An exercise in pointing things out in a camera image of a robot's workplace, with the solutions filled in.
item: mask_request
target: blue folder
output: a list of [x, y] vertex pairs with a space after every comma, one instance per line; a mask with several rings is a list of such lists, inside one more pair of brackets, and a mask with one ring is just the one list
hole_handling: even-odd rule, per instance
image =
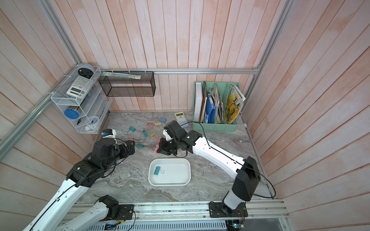
[[204, 113], [204, 123], [208, 123], [209, 115], [207, 112]]
[[210, 93], [207, 94], [207, 102], [206, 102], [206, 113], [208, 114], [208, 123], [213, 123], [216, 116], [216, 108], [215, 104], [213, 103], [212, 96]]

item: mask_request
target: black mesh basket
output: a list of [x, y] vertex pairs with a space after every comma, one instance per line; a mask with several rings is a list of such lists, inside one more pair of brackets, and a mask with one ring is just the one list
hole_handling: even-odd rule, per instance
[[155, 82], [151, 71], [114, 71], [141, 75], [141, 79], [130, 79], [122, 77], [101, 76], [99, 83], [106, 96], [154, 96]]

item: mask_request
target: white binder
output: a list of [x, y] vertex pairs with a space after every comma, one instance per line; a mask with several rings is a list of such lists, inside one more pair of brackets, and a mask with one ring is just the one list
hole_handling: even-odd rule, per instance
[[202, 109], [202, 84], [195, 83], [194, 121], [199, 121]]

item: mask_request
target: metal rail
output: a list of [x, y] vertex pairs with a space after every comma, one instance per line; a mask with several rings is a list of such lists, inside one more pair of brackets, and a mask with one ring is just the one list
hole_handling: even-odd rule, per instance
[[[132, 203], [135, 205], [137, 222], [140, 221], [192, 221], [192, 220], [227, 220], [224, 218], [211, 218], [208, 211], [209, 201], [188, 202], [154, 202]], [[93, 204], [74, 204], [64, 217], [65, 223], [81, 213], [89, 210]], [[288, 218], [283, 200], [251, 200], [246, 202], [248, 217], [257, 218]]]
[[51, 89], [46, 95], [36, 104], [36, 106], [29, 111], [21, 121], [14, 126], [10, 132], [5, 135], [4, 139], [0, 143], [0, 161], [8, 154], [8, 152], [17, 144], [17, 142], [22, 138], [22, 136], [32, 127], [36, 120], [44, 113], [44, 111], [51, 104], [51, 96], [56, 89], [66, 80], [68, 75], [70, 75], [77, 67], [73, 66], [67, 75], [62, 78], [53, 89]]
[[258, 73], [256, 74], [256, 76], [254, 76], [254, 78], [252, 79], [252, 82], [250, 83], [250, 87], [247, 91], [247, 93], [245, 94], [245, 102], [248, 102], [249, 98], [250, 98], [250, 95], [252, 94], [252, 91], [254, 89], [254, 87], [256, 86], [256, 83], [263, 71], [263, 69], [265, 68], [266, 66], [266, 62], [268, 60], [268, 58], [271, 56], [271, 53], [272, 53], [272, 50], [273, 48], [275, 47], [276, 45], [276, 42], [281, 34], [281, 31], [283, 30], [283, 27], [286, 23], [286, 20], [288, 18], [288, 15], [289, 15], [289, 12], [294, 4], [295, 0], [288, 0], [286, 3], [285, 3], [285, 6], [284, 6], [284, 9], [283, 9], [283, 12], [282, 14], [280, 15], [280, 18], [279, 18], [279, 21], [276, 25], [276, 28], [272, 34], [272, 37], [268, 43], [268, 46], [267, 46], [267, 49], [266, 51], [264, 52], [263, 56], [262, 56], [262, 59], [261, 59], [261, 63], [258, 65], [259, 66], [259, 69], [258, 69]]
[[77, 54], [76, 49], [74, 48], [71, 40], [69, 39], [67, 33], [64, 31], [63, 26], [59, 22], [58, 17], [56, 16], [56, 13], [51, 6], [49, 0], [37, 0], [38, 4], [40, 5], [41, 9], [45, 13], [45, 15], [48, 17], [50, 23], [53, 25], [55, 31], [59, 35], [59, 38], [67, 48], [69, 54], [73, 58], [75, 65], [82, 63], [81, 58]]
[[106, 68], [101, 71], [152, 71], [154, 74], [257, 74], [258, 68]]

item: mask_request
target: book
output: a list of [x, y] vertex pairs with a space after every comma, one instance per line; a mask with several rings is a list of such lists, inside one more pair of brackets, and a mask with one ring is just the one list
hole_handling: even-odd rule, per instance
[[201, 109], [201, 116], [200, 116], [200, 119], [199, 119], [199, 123], [203, 123], [204, 121], [204, 113], [206, 111], [206, 101], [207, 101], [207, 98], [206, 98], [206, 89], [207, 89], [207, 85], [206, 85], [206, 82], [204, 81], [203, 82], [203, 99], [202, 99], [202, 109]]
[[199, 122], [202, 109], [202, 83], [195, 83], [195, 103], [194, 103], [194, 121]]
[[208, 114], [208, 123], [213, 123], [216, 116], [216, 108], [210, 93], [207, 94], [206, 113]]
[[225, 108], [225, 118], [227, 124], [230, 124], [235, 120], [239, 114], [239, 111], [242, 109], [243, 102], [245, 100], [244, 95], [236, 85], [231, 84], [229, 92], [230, 94], [226, 101]]

